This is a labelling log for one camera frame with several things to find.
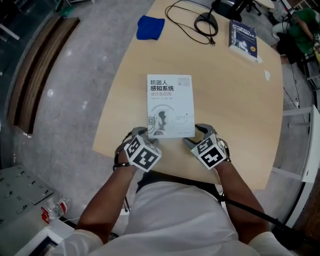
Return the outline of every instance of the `qr code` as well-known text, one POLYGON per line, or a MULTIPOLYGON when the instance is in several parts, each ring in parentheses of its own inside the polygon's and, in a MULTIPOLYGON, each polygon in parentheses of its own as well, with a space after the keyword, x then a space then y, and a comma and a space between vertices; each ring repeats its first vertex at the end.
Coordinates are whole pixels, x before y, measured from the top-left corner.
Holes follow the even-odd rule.
POLYGON ((154 125, 156 123, 156 119, 154 117, 148 117, 148 125, 154 125))

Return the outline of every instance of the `concrete floor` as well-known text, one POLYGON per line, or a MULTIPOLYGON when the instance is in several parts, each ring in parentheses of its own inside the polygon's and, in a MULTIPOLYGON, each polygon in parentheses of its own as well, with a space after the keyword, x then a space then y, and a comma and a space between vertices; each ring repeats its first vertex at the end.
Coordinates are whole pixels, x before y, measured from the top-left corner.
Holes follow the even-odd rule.
MULTIPOLYGON (((202 3, 210 5, 211 1, 202 3)), ((28 137, 3 120, 2 162, 7 166, 23 164, 55 190, 72 200, 66 218, 79 217, 90 199, 112 173, 113 159, 92 150, 100 116, 113 79, 127 47, 137 29, 138 19, 147 13, 153 0, 96 0, 77 5, 72 16, 81 23, 62 49, 45 85, 38 108, 34 133, 28 137)), ((243 23, 255 27, 257 35, 269 45, 271 23, 266 16, 243 11, 243 23)), ((292 69, 283 65, 284 87, 297 98, 292 69)), ((300 105, 313 104, 313 94, 296 65, 300 105)), ((284 94, 283 108, 293 109, 284 94)), ((289 118, 282 122, 281 137, 274 166, 301 173, 308 143, 305 127, 288 128, 289 118)), ((128 200, 133 202, 139 171, 131 183, 128 200)), ((280 220, 296 197, 300 182, 272 172, 265 189, 254 194, 265 212, 280 220)), ((126 217, 120 217, 115 231, 121 233, 126 217)))

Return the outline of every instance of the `book cover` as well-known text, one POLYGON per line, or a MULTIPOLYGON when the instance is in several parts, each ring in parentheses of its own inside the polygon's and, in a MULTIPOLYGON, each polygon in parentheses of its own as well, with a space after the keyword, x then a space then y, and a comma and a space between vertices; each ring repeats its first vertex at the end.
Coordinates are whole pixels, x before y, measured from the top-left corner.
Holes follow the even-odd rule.
POLYGON ((255 61, 258 56, 257 35, 253 27, 236 20, 229 22, 229 48, 255 61))
POLYGON ((194 137, 191 75, 148 74, 147 112, 149 138, 194 137))

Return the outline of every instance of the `wooden step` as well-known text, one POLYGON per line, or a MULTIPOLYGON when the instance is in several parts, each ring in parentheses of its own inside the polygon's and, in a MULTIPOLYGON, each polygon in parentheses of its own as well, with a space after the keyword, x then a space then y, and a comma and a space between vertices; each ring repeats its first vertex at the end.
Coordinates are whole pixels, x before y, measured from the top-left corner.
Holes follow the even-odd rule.
POLYGON ((49 73, 64 44, 77 27, 79 18, 64 19, 46 44, 33 70, 22 103, 18 126, 27 134, 34 129, 36 114, 49 73))
POLYGON ((14 88, 11 94, 9 103, 7 120, 11 125, 18 125, 21 107, 24 100, 24 95, 27 90, 27 85, 33 69, 43 51, 46 43, 53 35, 54 31, 58 28, 59 24, 63 21, 61 16, 52 17, 42 28, 34 43, 27 52, 22 65, 18 71, 14 88))

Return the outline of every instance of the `black wristband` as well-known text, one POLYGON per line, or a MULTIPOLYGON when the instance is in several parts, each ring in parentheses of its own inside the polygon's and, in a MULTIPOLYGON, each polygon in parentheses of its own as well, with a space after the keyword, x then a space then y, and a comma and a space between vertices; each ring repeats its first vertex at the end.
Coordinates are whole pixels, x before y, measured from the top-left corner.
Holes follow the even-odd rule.
POLYGON ((127 167, 127 166, 131 166, 131 163, 129 162, 120 162, 120 163, 116 163, 112 169, 113 171, 115 171, 118 167, 127 167))

